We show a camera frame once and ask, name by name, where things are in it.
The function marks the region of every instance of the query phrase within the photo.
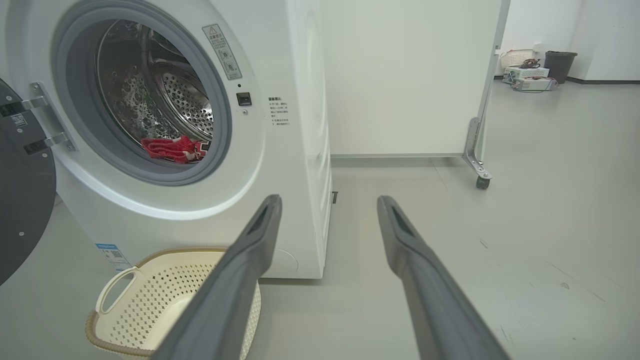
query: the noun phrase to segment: sticker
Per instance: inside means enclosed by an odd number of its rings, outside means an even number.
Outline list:
[[[272,126],[289,125],[289,103],[283,101],[281,97],[269,98],[269,111],[271,112]]]
[[[24,120],[24,116],[22,116],[22,114],[12,115],[11,119],[13,120],[13,123],[16,125],[16,127],[27,125],[27,120]]]
[[[95,244],[102,251],[104,257],[109,260],[111,266],[118,271],[127,270],[131,264],[124,258],[120,250],[113,244]]]
[[[213,49],[216,51],[216,55],[218,55],[218,59],[227,74],[227,79],[240,79],[242,73],[240,73],[236,57],[231,52],[231,48],[227,43],[227,39],[222,34],[220,27],[216,24],[208,25],[202,28],[202,31],[207,35],[211,46],[213,46]]]

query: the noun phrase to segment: floor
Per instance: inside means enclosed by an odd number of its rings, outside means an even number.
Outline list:
[[[513,359],[636,359],[639,99],[635,85],[523,94],[496,81],[486,191],[459,159],[334,168],[324,279],[261,280],[248,359],[418,358],[378,231],[382,194],[400,203]],[[115,359],[84,338],[112,275],[57,206],[33,254],[0,286],[0,358]]]

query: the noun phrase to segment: white laundry basket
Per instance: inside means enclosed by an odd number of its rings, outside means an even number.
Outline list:
[[[533,58],[533,50],[511,50],[500,55],[500,65],[503,68],[520,66],[525,60]]]
[[[114,276],[102,289],[85,332],[89,342],[123,359],[150,358],[187,307],[226,248],[190,247],[157,252]],[[108,309],[104,300],[118,280],[133,279]],[[260,316],[260,289],[255,285],[240,360],[249,353]]]

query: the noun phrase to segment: black trash can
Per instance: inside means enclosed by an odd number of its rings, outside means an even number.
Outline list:
[[[547,51],[545,55],[545,67],[549,69],[549,77],[556,79],[558,84],[564,84],[577,53]]]

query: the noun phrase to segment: white wall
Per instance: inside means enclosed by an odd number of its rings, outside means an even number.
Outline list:
[[[511,0],[502,46],[498,53],[531,49],[544,44],[534,57],[544,62],[545,52],[569,51],[584,0]],[[502,75],[498,64],[496,75]]]
[[[569,76],[583,80],[640,80],[640,1],[585,0],[571,50]]]

